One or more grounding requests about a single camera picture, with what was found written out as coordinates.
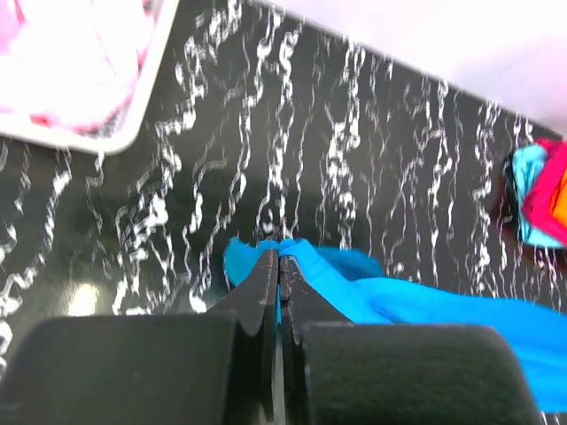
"turquoise fabric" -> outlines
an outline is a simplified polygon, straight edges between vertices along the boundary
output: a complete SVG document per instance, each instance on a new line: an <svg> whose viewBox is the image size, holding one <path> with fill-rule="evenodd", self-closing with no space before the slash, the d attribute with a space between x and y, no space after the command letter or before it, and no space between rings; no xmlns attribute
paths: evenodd
<svg viewBox="0 0 567 425"><path fill-rule="evenodd" d="M229 280L240 284L267 249L294 257L313 289L354 323L494 328L519 358L540 409L567 412L566 316L522 300L456 295L384 277L378 263L359 251L316 249L305 240L253 248L232 239L224 262Z"/></svg>
<svg viewBox="0 0 567 425"><path fill-rule="evenodd" d="M547 157L546 150L538 144L526 146L514 152L512 173L516 182L520 235L522 242L529 245L542 248L563 248L564 245L561 242L534 227L522 213L524 199L540 175Z"/></svg>

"blue cloth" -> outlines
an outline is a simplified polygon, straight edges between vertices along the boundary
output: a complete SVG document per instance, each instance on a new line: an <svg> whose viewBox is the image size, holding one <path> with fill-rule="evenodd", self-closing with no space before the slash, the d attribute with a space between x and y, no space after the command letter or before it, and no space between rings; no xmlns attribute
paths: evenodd
<svg viewBox="0 0 567 425"><path fill-rule="evenodd" d="M315 249L305 240L253 248L232 239L224 262L229 280L240 284L267 249L293 256L313 289L354 323L494 328L519 358L540 409L567 412L567 316L522 300L456 295L387 278L359 251Z"/></svg>
<svg viewBox="0 0 567 425"><path fill-rule="evenodd" d="M512 173L516 182L520 234L522 241L529 245L543 248L563 248L564 245L561 242L532 226L522 213L524 199L540 175L547 157L546 150L538 144L526 146L514 152Z"/></svg>

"plastic container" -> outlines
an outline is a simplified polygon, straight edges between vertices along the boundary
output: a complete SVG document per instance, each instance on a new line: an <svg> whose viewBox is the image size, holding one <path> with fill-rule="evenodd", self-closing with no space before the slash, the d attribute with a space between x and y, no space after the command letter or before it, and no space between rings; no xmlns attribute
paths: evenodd
<svg viewBox="0 0 567 425"><path fill-rule="evenodd" d="M70 149L89 153L103 152L113 155L124 151L138 136L151 91L158 75L159 65L166 48L179 0L154 0L153 14L156 27L132 101L112 124L97 134L77 135L61 128L33 124L16 115L0 114L0 135L56 149Z"/></svg>

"black and white surface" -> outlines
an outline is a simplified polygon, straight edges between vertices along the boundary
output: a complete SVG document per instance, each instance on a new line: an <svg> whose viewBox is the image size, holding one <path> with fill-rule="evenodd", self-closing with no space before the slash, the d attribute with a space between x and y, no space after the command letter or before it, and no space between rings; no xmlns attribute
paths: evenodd
<svg viewBox="0 0 567 425"><path fill-rule="evenodd" d="M51 316L205 311L232 236L565 309L567 256L519 244L502 197L505 158L538 136L556 138L281 12L182 1L131 148L1 142L3 362Z"/></svg>

